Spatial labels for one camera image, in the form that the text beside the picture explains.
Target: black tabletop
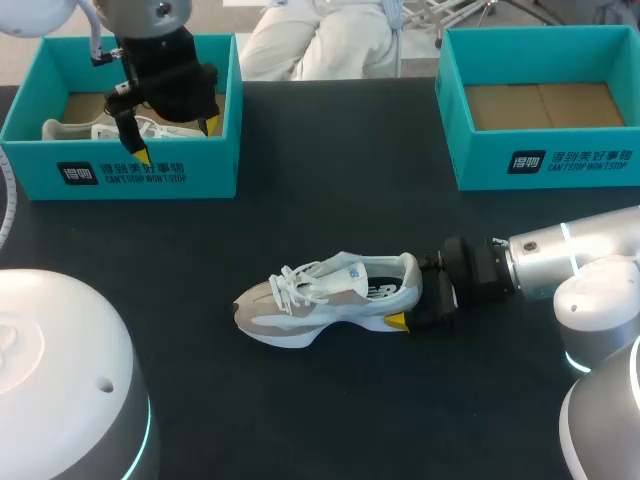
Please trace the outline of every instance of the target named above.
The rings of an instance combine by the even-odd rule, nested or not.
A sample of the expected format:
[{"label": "black tabletop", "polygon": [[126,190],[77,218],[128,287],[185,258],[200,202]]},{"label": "black tabletop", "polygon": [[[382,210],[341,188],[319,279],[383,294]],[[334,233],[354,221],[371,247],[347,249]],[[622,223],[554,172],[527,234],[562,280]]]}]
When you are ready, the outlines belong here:
[{"label": "black tabletop", "polygon": [[433,252],[454,234],[507,237],[640,203],[638,189],[459,193],[433,90],[245,84],[234,200],[22,197],[2,266],[71,275],[119,311],[162,480],[569,478],[557,425],[572,378],[549,302],[512,299],[416,336],[335,325],[301,351],[233,322],[231,302],[285,264]]}]

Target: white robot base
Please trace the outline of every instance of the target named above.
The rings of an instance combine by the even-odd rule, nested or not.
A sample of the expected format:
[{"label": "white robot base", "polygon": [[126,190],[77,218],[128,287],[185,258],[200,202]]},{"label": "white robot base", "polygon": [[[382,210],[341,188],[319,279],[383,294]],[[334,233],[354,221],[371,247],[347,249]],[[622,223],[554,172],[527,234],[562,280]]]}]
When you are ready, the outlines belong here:
[{"label": "white robot base", "polygon": [[65,275],[0,271],[0,478],[155,480],[159,439],[111,304]]},{"label": "white robot base", "polygon": [[638,478],[639,345],[640,337],[611,355],[564,400],[560,444],[574,480]]}]

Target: white cable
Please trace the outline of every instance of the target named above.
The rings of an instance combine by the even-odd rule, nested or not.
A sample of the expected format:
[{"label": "white cable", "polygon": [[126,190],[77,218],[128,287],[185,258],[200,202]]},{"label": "white cable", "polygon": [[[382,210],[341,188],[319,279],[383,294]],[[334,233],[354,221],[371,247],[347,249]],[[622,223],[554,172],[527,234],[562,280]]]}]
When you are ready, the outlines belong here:
[{"label": "white cable", "polygon": [[89,19],[91,24],[91,57],[95,60],[102,58],[102,39],[100,38],[101,24],[98,12],[89,3],[90,0],[77,0],[78,5]]},{"label": "white cable", "polygon": [[9,163],[9,159],[4,153],[2,147],[0,147],[0,168],[4,175],[4,182],[7,188],[7,209],[4,214],[4,220],[2,221],[2,227],[0,227],[0,250],[4,246],[4,242],[9,236],[11,226],[13,225],[13,219],[16,216],[16,209],[18,208],[18,190],[16,189],[16,177],[13,175],[13,169]]}]

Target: open box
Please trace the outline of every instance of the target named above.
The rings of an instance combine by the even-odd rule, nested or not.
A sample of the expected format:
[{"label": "open box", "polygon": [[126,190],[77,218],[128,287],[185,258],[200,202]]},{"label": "open box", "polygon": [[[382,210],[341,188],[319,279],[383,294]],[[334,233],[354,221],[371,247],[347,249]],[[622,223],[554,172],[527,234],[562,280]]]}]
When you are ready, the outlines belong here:
[{"label": "open box", "polygon": [[[152,166],[119,140],[41,141],[42,125],[62,119],[73,94],[104,93],[125,81],[120,61],[93,67],[86,37],[45,38],[0,133],[31,200],[233,197],[240,153],[242,79],[235,36],[196,35],[202,63],[218,69],[221,131],[212,138],[145,139]],[[105,50],[116,47],[103,38]]]},{"label": "open box", "polygon": [[640,185],[628,26],[447,30],[436,95],[460,190]]}]

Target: white sneaker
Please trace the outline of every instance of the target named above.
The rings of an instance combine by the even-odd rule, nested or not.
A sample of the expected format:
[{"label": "white sneaker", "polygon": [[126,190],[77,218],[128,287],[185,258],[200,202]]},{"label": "white sneaker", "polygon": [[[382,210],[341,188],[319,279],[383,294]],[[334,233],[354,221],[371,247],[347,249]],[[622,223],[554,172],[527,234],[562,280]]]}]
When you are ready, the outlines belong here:
[{"label": "white sneaker", "polygon": [[376,332],[398,332],[385,317],[411,310],[422,274],[411,254],[363,257],[339,253],[272,275],[233,304],[238,328],[269,345],[302,348],[329,325],[346,321]]},{"label": "white sneaker", "polygon": [[[190,128],[160,125],[150,118],[136,116],[142,138],[204,137],[204,133]],[[42,140],[112,140],[119,139],[116,121],[103,113],[90,123],[64,124],[47,120],[42,126]]]}]

